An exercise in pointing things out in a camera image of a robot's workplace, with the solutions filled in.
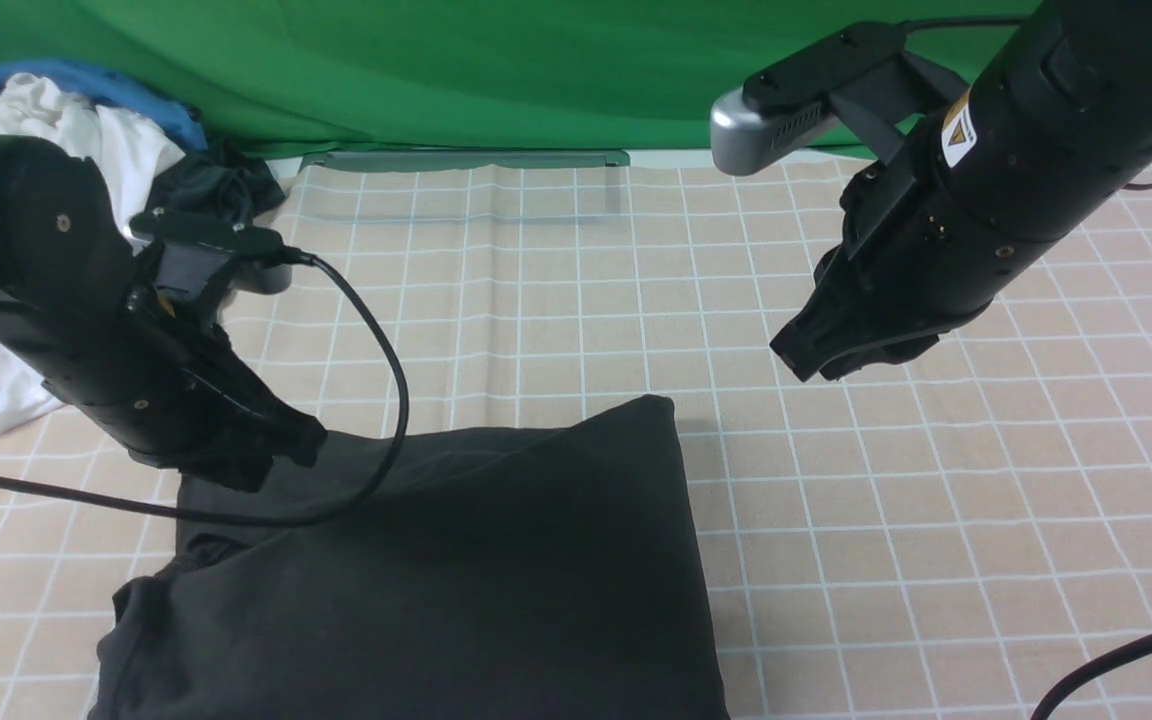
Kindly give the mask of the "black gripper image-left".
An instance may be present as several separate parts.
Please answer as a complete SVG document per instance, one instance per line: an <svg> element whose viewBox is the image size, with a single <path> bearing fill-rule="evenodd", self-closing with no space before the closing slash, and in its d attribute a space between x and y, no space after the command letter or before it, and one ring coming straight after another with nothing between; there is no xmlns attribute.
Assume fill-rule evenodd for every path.
<svg viewBox="0 0 1152 720"><path fill-rule="evenodd" d="M328 430L238 359L220 311L177 318L150 285L20 285L0 290L0 343L132 460L252 495L273 457L314 465Z"/></svg>

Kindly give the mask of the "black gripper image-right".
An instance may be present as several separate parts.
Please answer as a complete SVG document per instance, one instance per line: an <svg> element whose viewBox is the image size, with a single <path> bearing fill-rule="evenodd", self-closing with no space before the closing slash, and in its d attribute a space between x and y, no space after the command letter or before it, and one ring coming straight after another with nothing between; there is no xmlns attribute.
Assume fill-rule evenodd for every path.
<svg viewBox="0 0 1152 720"><path fill-rule="evenodd" d="M1007 237L952 199L933 170L873 161L846 184L841 240L814 290L771 341L799 382L899 366L972 323L1047 251Z"/></svg>

